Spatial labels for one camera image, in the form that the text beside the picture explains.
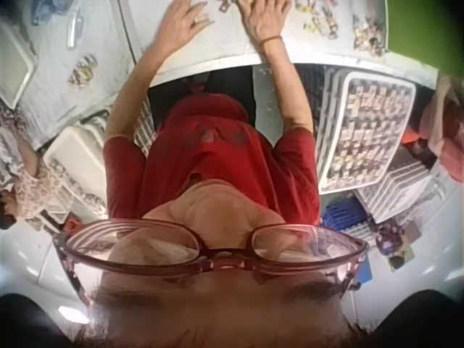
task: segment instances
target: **light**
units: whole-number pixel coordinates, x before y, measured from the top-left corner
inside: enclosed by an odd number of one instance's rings
[[[83,314],[80,310],[75,308],[61,306],[58,308],[58,312],[61,313],[68,321],[72,321],[77,324],[88,324],[90,320],[87,318],[87,315]]]
[[[28,259],[28,257],[26,256],[26,254],[25,254],[24,252],[17,252],[17,254],[18,254],[19,256],[21,256],[24,260],[27,260],[27,259]]]
[[[26,270],[33,276],[38,276],[38,272],[30,267],[26,267]]]
[[[464,268],[460,268],[458,270],[453,270],[449,272],[448,276],[444,279],[444,281],[451,281],[454,278],[459,278],[464,276]]]
[[[422,275],[424,276],[427,273],[433,272],[435,270],[435,268],[436,268],[435,265],[430,266],[429,268],[427,268],[426,270],[423,271]]]

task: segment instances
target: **green wall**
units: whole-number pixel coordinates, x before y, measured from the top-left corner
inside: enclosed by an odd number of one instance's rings
[[[440,0],[388,0],[388,8],[390,51],[464,76],[462,23]]]

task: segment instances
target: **right hand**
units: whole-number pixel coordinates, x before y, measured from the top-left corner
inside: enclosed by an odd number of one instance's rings
[[[291,0],[237,1],[250,36],[260,44],[263,40],[282,34],[291,9]]]

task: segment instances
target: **red shirt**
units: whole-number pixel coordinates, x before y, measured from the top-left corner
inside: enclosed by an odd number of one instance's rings
[[[197,94],[177,104],[148,158],[123,137],[104,147],[111,218],[142,218],[178,198],[191,181],[221,179],[287,223],[318,224],[311,132],[287,132],[272,148],[235,100]]]

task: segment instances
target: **eyeglasses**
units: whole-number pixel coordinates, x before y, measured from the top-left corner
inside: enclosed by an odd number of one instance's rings
[[[53,239],[62,266],[84,303],[88,292],[76,276],[76,265],[112,273],[151,276],[175,282],[223,269],[257,275],[294,276],[336,272],[344,293],[364,260],[368,244],[328,228],[311,225],[266,225],[248,234],[245,249],[210,249],[190,228],[160,220],[102,220],[74,234]],[[122,262],[118,249],[134,248],[137,257]]]

